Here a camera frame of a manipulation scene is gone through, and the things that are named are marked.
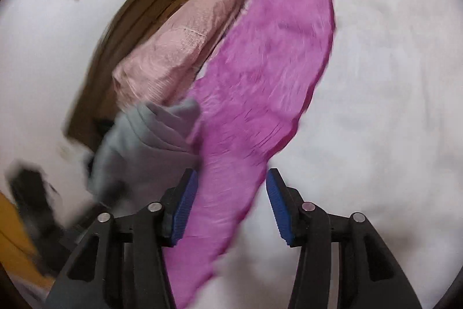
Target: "blue gripper pad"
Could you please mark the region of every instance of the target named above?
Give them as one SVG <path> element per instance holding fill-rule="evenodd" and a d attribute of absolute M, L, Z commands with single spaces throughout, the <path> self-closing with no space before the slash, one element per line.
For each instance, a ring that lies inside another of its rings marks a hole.
<path fill-rule="evenodd" d="M 288 203 L 287 188 L 278 169 L 272 168 L 268 171 L 266 188 L 280 236 L 289 246 L 292 246 L 295 236 L 292 231 L 292 219 L 289 208 L 291 204 Z"/>
<path fill-rule="evenodd" d="M 191 173 L 188 183 L 186 184 L 183 195 L 179 200 L 177 209 L 173 214 L 172 234 L 170 237 L 170 242 L 173 246 L 177 244 L 178 240 L 180 240 L 185 233 L 188 216 L 190 215 L 191 207 L 193 206 L 194 198 L 198 191 L 198 174 L 192 169 L 188 169 L 188 171 L 188 173 Z"/>

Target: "white bedsheet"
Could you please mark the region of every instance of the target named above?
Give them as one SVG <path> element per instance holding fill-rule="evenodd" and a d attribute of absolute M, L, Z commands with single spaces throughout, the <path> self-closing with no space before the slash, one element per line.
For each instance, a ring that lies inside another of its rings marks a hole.
<path fill-rule="evenodd" d="M 328 67 L 270 166 L 329 213 L 365 213 L 432 308 L 463 264 L 463 0 L 334 0 L 334 10 Z M 298 254 L 262 187 L 194 307 L 287 307 Z"/>

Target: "white surface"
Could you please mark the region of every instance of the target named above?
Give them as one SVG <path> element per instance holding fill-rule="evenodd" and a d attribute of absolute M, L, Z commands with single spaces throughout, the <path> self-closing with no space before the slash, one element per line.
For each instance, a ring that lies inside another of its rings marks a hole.
<path fill-rule="evenodd" d="M 3 173 L 23 159 L 43 168 L 59 191 L 66 222 L 83 202 L 85 149 L 62 127 L 93 50 L 125 0 L 2 0 L 0 3 L 0 189 Z"/>
<path fill-rule="evenodd" d="M 463 0 L 334 0 L 334 10 L 326 72 L 270 166 L 329 213 L 365 213 L 432 308 L 463 264 Z M 285 308 L 297 258 L 262 187 L 194 307 Z"/>

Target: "black object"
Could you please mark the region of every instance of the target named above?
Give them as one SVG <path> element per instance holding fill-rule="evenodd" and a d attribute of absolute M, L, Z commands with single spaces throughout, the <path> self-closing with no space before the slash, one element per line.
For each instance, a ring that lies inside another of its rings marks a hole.
<path fill-rule="evenodd" d="M 340 245 L 338 309 L 421 309 L 407 277 L 368 219 L 327 214 L 288 188 L 277 169 L 267 192 L 278 229 L 289 246 L 301 246 L 288 309 L 326 309 L 331 242 Z"/>
<path fill-rule="evenodd" d="M 33 262 L 43 275 L 56 277 L 76 247 L 77 238 L 91 225 L 98 214 L 107 211 L 126 192 L 121 182 L 115 183 L 101 198 L 85 208 L 72 225 L 61 228 L 48 204 L 45 182 L 39 170 L 19 165 L 8 176 L 10 190 L 19 216 L 38 251 Z"/>
<path fill-rule="evenodd" d="M 457 277 L 439 300 L 434 309 L 462 309 L 463 308 L 463 267 Z"/>
<path fill-rule="evenodd" d="M 16 289 L 0 263 L 0 303 L 2 308 L 31 309 L 31 306 Z"/>
<path fill-rule="evenodd" d="M 8 182 L 25 230 L 39 253 L 34 256 L 34 263 L 42 274 L 56 275 L 70 252 L 59 242 L 63 230 L 55 222 L 48 204 L 41 173 L 19 166 L 8 177 Z"/>
<path fill-rule="evenodd" d="M 100 214 L 60 272 L 46 307 L 175 309 L 161 247 L 183 237 L 197 188 L 196 172 L 186 169 L 160 202 L 122 218 Z"/>

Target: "wrinkled fabric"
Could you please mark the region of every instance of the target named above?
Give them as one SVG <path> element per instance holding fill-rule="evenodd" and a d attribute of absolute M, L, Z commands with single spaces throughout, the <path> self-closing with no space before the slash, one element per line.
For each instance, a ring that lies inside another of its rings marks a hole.
<path fill-rule="evenodd" d="M 114 69 L 119 106 L 126 108 L 139 101 L 163 105 L 168 104 L 170 97 L 179 98 L 179 88 L 188 90 L 194 80 L 190 69 L 200 67 L 207 58 L 201 55 L 203 48 L 243 1 L 185 3 Z"/>
<path fill-rule="evenodd" d="M 198 55 L 196 63 L 192 65 L 188 70 L 186 70 L 177 88 L 166 99 L 167 105 L 176 104 L 188 92 L 188 89 L 191 87 L 191 84 L 194 82 L 200 70 L 207 62 L 207 59 L 212 56 L 214 49 L 218 46 L 218 44 L 222 40 L 222 37 L 225 35 L 225 33 L 227 33 L 230 26 L 233 25 L 233 23 L 235 22 L 236 17 L 240 12 L 241 6 L 241 3 L 235 5 L 233 10 L 230 12 L 227 20 L 221 25 L 221 27 L 217 30 L 215 35 L 208 41 L 208 43 L 204 45 L 200 55 Z"/>
<path fill-rule="evenodd" d="M 294 135 L 333 30 L 332 0 L 252 0 L 189 92 L 201 106 L 195 140 L 203 165 L 184 238 L 164 250 L 178 308 L 213 275 L 268 159 Z"/>
<path fill-rule="evenodd" d="M 330 63 L 270 165 L 325 211 L 365 213 L 431 309 L 463 264 L 463 0 L 334 10 Z"/>
<path fill-rule="evenodd" d="M 114 210 L 118 216 L 161 199 L 186 168 L 197 168 L 199 156 L 186 138 L 199 115 L 194 99 L 169 108 L 140 103 L 121 111 L 95 155 L 89 191 L 101 198 L 111 185 L 126 184 L 127 198 Z"/>

